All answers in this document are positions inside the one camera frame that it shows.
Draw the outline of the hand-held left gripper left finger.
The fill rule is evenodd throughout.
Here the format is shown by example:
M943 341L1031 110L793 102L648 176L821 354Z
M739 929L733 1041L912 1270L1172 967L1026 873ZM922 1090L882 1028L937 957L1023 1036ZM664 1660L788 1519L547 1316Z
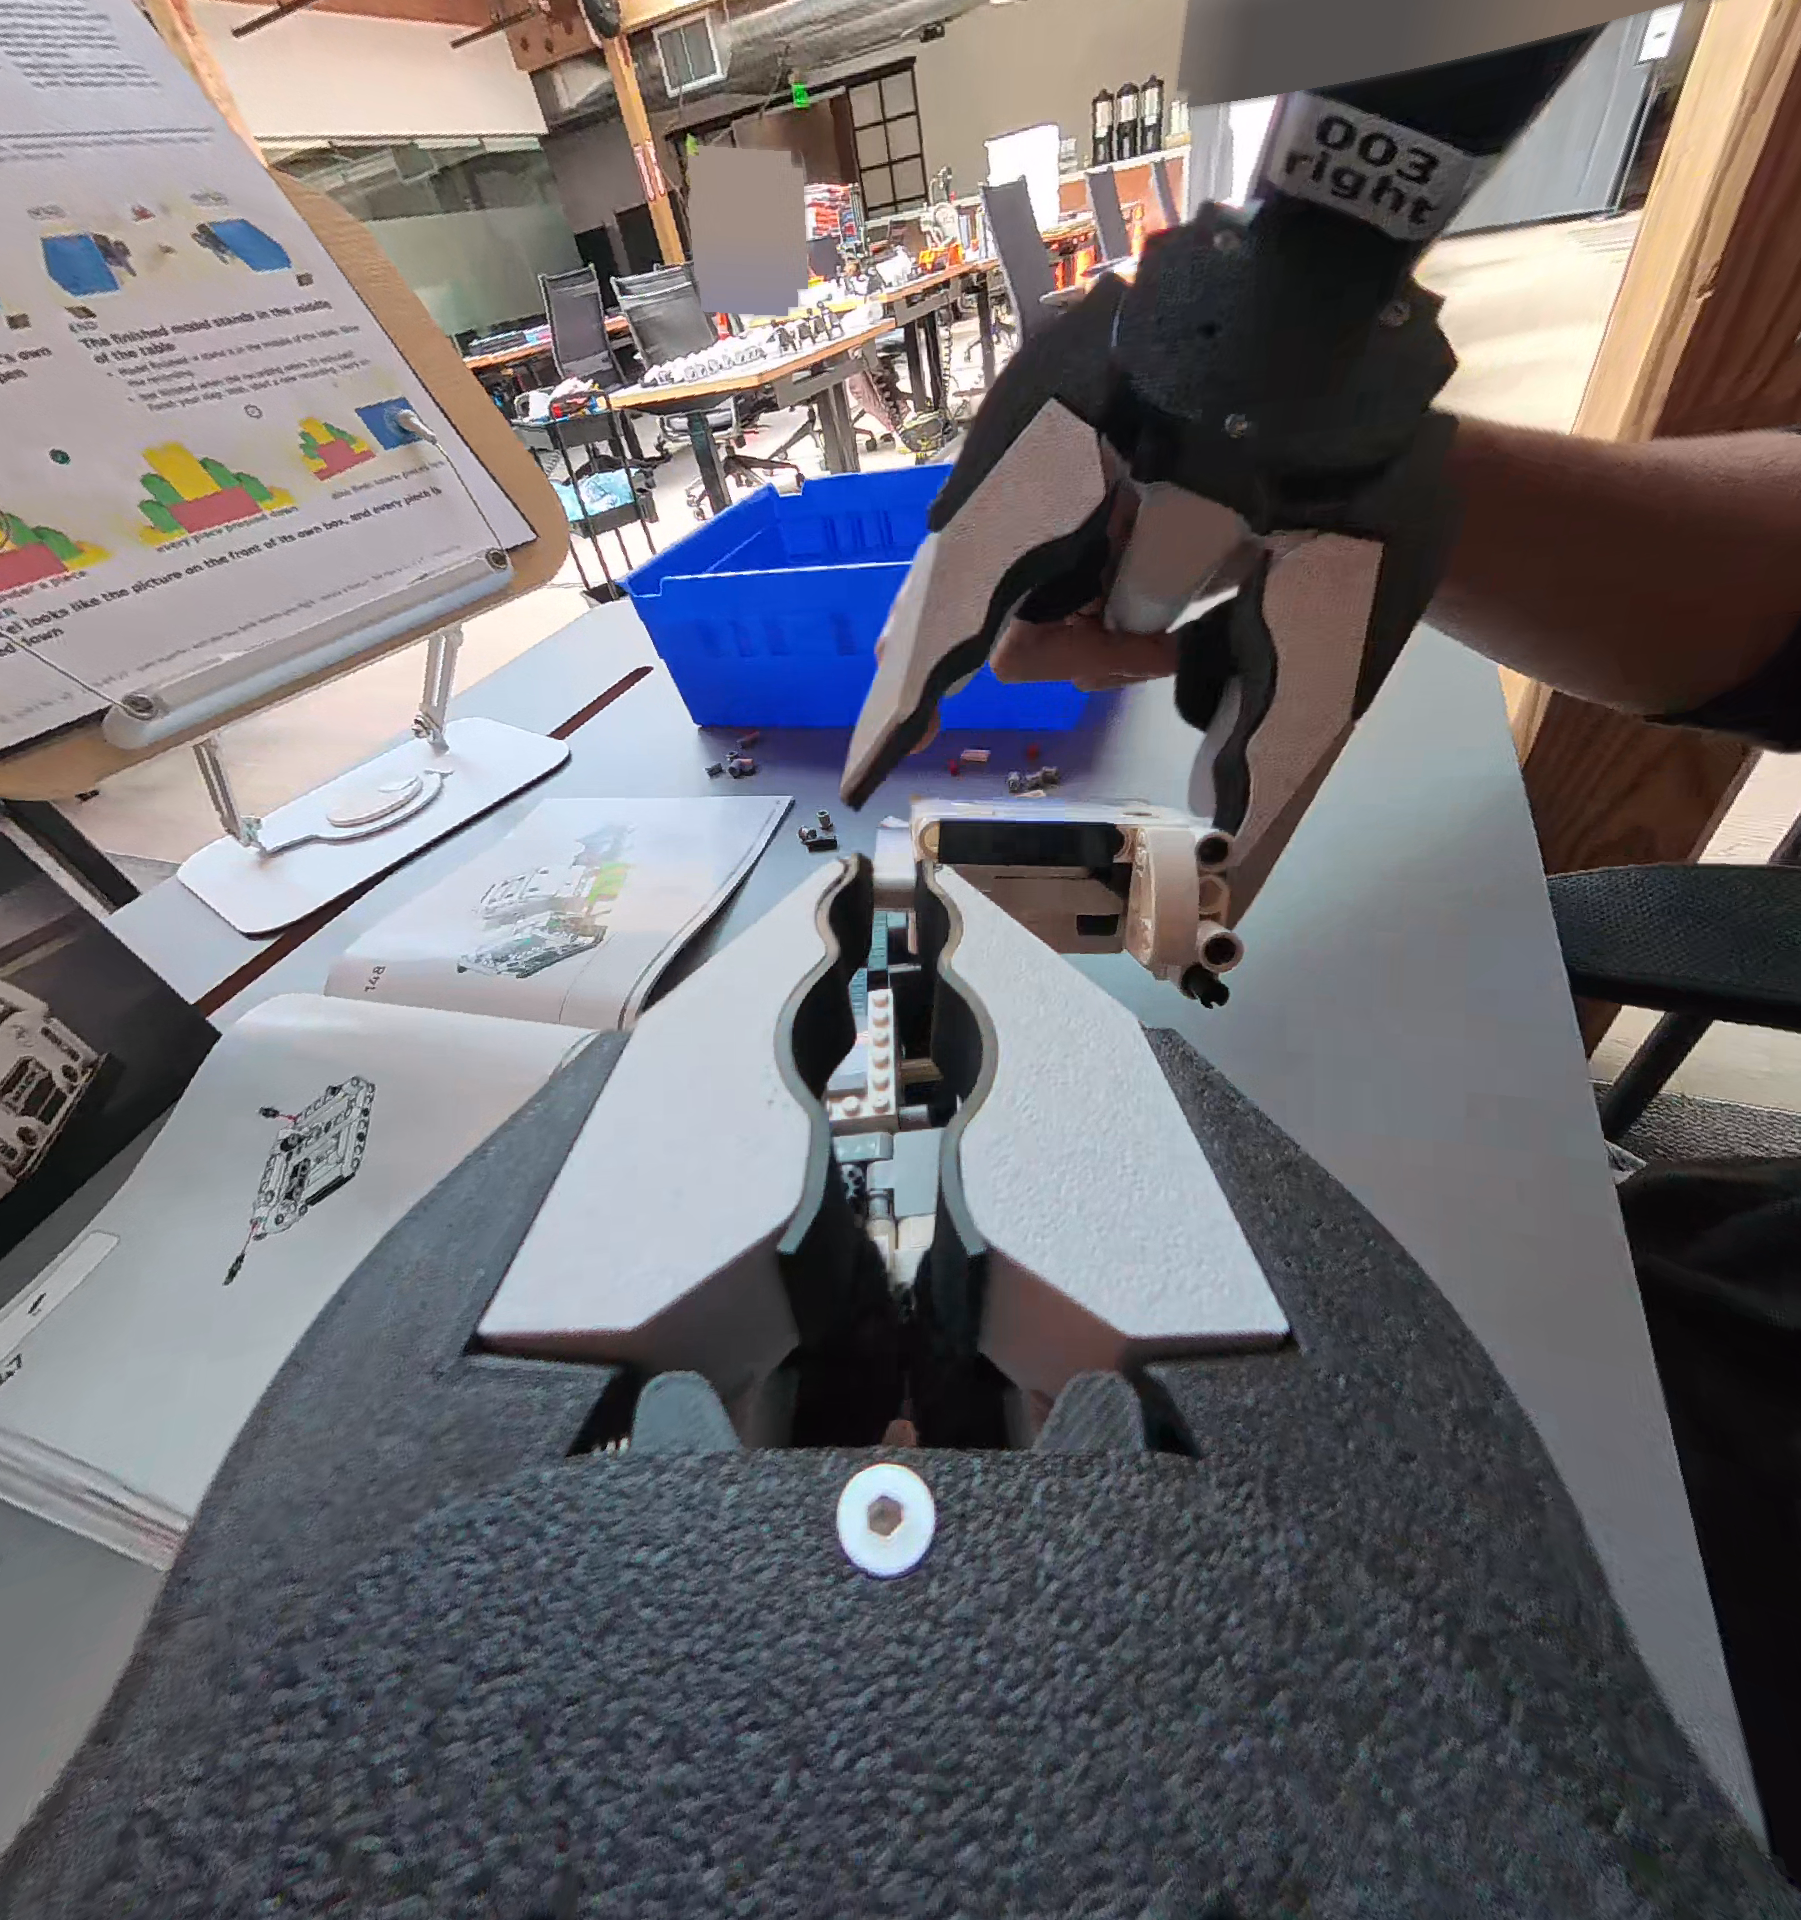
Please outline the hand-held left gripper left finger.
M624 1036L476 1323L486 1350L692 1372L772 1445L871 1445L905 1335L825 1090L856 1038L864 855L817 866Z

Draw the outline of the lego truck model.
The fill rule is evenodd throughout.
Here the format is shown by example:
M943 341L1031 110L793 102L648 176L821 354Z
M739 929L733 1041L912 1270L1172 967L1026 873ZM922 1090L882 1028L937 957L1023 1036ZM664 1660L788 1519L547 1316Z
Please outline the lego truck model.
M830 1069L821 1106L857 1226L912 1307L928 1274L943 1196L943 1144L960 1093L933 1063L933 988L909 914L878 904L864 966L849 978L853 1041Z

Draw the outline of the black utility cart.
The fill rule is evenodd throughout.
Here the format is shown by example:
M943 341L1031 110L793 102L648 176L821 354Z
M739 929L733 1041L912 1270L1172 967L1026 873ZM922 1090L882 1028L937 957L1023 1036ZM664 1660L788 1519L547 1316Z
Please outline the black utility cart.
M657 557L659 541L652 472L622 419L598 388L565 381L517 395L512 431L561 506L583 593L594 605L624 597L624 577Z

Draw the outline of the black office chair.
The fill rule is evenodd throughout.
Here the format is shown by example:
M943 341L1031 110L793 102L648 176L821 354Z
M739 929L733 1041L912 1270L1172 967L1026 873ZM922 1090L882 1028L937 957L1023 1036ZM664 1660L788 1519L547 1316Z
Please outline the black office chair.
M662 267L645 276L613 278L613 300L633 337L641 376L624 389L632 411L675 419L700 467L716 464L716 421L728 403L722 392L679 399L677 394L715 379L703 355L719 344L716 328L698 306L689 267Z
M550 365L561 381L598 392L622 385L622 369L606 337L606 306L592 263L558 276L539 276L549 326Z

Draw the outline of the white lego cab module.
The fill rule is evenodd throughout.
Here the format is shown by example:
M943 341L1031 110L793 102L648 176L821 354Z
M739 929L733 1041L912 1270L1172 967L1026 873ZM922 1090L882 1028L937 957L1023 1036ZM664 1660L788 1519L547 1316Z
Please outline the white lego cab module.
M1059 953L1125 953L1223 1005L1242 953L1227 857L1227 832L1146 801L921 800L876 830L874 901L909 911L921 875L947 869Z

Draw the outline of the wooden pillar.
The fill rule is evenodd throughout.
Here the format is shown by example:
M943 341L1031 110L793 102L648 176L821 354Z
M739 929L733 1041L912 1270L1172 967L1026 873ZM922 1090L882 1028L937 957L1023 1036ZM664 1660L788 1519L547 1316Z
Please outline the wooden pillar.
M1577 429L1801 421L1801 1L1707 9ZM1545 873L1698 857L1753 754L1535 682L1512 721Z

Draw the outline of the long office desk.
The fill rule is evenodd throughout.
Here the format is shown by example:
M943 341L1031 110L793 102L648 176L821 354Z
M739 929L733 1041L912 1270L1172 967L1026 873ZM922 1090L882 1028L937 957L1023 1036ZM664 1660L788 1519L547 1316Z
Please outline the long office desk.
M820 429L821 467L829 475L859 472L859 438L847 382L871 369L874 347L885 332L887 320L876 318L790 354L731 355L706 376L616 389L606 394L606 407L616 416L685 419L698 472L698 512L715 518L733 501L725 444L715 431L715 416L722 410L742 415L743 400L750 399L769 403L770 410L806 407Z

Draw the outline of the blue plastic bin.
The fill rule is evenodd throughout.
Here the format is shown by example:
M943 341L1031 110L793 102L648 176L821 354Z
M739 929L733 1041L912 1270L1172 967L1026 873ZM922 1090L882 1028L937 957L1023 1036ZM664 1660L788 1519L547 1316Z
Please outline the blue plastic bin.
M757 488L624 575L703 730L849 730L950 466Z

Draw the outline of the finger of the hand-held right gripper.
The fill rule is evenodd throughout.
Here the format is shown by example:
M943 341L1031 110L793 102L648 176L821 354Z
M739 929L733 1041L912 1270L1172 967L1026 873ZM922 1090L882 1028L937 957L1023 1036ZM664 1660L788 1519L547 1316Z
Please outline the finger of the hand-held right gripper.
M1268 540L1231 595L1176 627L1176 711L1195 732L1184 804L1230 840L1227 916L1270 878L1359 717L1377 540Z
M1083 557L1109 504L1099 427L1049 400L914 555L849 735L847 809L931 736L943 697L989 661L1033 589Z

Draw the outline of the printed instruction sheet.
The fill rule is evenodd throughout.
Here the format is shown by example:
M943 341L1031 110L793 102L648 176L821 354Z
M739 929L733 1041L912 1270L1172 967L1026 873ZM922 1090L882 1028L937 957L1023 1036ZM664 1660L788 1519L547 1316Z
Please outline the printed instruction sheet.
M458 612L526 540L138 6L0 1L0 754Z

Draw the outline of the black mesh chair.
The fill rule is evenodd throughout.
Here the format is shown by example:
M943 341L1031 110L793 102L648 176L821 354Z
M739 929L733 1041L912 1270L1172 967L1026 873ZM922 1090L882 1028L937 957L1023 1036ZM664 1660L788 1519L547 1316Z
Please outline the black mesh chair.
M1715 1023L1801 1034L1801 813L1764 865L1606 866L1549 879L1577 998L1659 1015L1599 1101L1618 1144Z

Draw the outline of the person's right hand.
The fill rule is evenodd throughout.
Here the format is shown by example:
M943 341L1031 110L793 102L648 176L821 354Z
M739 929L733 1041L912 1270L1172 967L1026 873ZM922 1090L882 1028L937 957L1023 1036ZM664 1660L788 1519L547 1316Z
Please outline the person's right hand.
M1168 681L1177 667L1176 633L1131 633L1105 624L1099 609L1056 620L1013 615L988 654L1002 682L1070 682L1083 691Z

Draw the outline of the open instruction booklet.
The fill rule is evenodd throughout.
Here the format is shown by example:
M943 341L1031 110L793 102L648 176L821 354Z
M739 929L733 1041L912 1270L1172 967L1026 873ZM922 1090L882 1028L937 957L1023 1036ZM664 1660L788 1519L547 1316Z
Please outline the open instruction booklet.
M629 1028L790 796L538 804L215 1041L145 1155L0 1310L0 1501L167 1566L364 1254Z

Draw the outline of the scattered small lego pieces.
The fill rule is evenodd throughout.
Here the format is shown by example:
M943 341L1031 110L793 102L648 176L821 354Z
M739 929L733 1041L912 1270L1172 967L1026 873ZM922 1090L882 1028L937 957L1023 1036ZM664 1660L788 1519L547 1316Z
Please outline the scattered small lego pieces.
M790 800L785 832L797 846L868 851L885 819L906 819L918 800L1003 801L1013 775L1054 771L1068 782L1080 765L1072 732L938 732L906 754L862 809L839 800L847 730L698 728L698 762L713 786L754 783Z

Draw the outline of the grey office chair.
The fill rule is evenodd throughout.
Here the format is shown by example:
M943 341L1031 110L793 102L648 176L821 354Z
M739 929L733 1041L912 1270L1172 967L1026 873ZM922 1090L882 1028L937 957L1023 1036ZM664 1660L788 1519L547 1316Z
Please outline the grey office chair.
M1015 341L1026 350L1062 316L1054 260L1037 224L1026 179L985 182L981 198L991 253L1008 289Z

